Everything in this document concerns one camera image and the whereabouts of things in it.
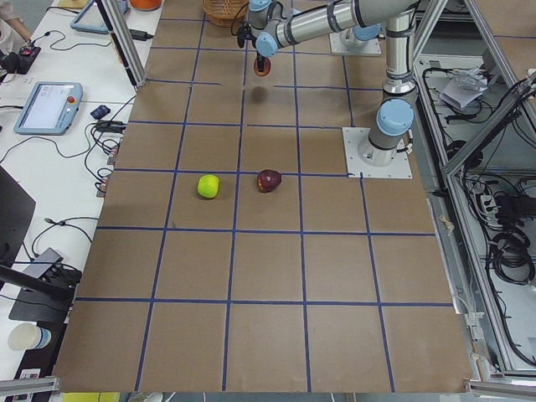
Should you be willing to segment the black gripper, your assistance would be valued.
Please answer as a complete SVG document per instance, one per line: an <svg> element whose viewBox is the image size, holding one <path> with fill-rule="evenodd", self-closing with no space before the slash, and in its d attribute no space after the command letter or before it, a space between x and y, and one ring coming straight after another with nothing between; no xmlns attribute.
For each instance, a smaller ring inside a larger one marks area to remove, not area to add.
<svg viewBox="0 0 536 402"><path fill-rule="evenodd" d="M236 33L237 44L239 47L245 47L246 42L250 40L250 34L250 24L241 23ZM256 53L255 68L257 71L265 70L265 57L259 52Z"/></svg>

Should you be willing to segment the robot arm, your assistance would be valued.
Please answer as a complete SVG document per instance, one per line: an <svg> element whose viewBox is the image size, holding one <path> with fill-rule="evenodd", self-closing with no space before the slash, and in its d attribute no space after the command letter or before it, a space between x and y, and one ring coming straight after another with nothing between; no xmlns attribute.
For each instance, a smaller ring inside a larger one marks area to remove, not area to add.
<svg viewBox="0 0 536 402"><path fill-rule="evenodd" d="M379 23L361 28L348 28L340 33L331 33L330 47L332 54L379 57L381 48L378 36L382 26Z"/></svg>
<svg viewBox="0 0 536 402"><path fill-rule="evenodd" d="M246 3L247 19L235 36L240 47L250 41L256 51L255 72L270 70L270 58L280 49L329 36L340 54L373 55L382 34L386 70L383 99L368 136L358 145L370 166L391 164L402 137L412 127L415 112L414 43L416 1L334 1L303 12L280 1Z"/></svg>

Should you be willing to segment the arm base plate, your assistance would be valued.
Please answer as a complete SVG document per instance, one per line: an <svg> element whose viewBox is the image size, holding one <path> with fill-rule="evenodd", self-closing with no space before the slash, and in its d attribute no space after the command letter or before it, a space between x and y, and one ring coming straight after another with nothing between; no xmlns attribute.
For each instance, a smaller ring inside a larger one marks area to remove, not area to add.
<svg viewBox="0 0 536 402"><path fill-rule="evenodd" d="M369 141L367 127L344 127L343 145L350 178L412 179L412 144L399 140L392 150L379 150Z"/></svg>
<svg viewBox="0 0 536 402"><path fill-rule="evenodd" d="M350 36L347 39L341 32L331 33L329 41L332 54L363 57L379 57L381 55L379 40L376 38L362 41Z"/></svg>

